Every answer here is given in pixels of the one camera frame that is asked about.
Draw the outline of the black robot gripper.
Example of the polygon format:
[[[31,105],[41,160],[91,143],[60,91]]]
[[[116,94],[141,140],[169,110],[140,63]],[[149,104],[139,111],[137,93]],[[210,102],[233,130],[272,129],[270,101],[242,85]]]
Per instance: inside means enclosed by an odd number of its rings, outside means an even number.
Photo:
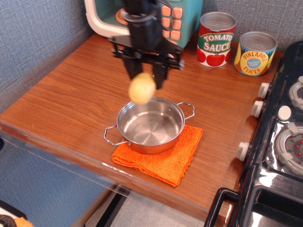
[[[121,16],[128,23],[130,34],[108,39],[114,45],[114,56],[123,59],[130,80],[143,72],[142,62],[154,63],[156,89],[161,89],[168,68],[184,68],[184,61],[180,57],[182,48],[163,37],[161,13],[158,9],[139,15],[122,9]]]

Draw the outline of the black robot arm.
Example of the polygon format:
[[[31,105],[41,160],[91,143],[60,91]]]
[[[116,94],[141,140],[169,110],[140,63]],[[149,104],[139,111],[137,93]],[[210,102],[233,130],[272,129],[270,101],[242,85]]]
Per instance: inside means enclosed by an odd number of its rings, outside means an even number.
[[[129,77],[143,71],[143,64],[152,66],[156,88],[167,79],[168,70],[182,69],[182,48],[168,41],[162,34],[161,5],[165,0],[124,0],[122,17],[128,24],[129,35],[113,36],[113,55],[123,60]]]

